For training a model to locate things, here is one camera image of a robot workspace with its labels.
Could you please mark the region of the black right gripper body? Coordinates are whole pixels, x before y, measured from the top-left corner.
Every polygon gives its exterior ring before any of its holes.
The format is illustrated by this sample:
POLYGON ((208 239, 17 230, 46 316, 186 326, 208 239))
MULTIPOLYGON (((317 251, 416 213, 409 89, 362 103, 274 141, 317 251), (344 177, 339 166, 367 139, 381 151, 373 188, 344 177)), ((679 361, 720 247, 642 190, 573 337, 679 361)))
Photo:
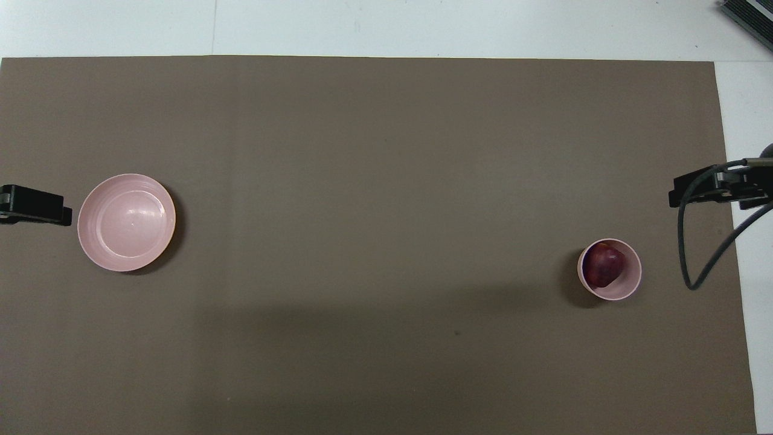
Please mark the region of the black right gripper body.
POLYGON ((770 196, 772 200, 772 162, 743 161, 719 173, 724 202, 737 202, 743 196, 770 196))

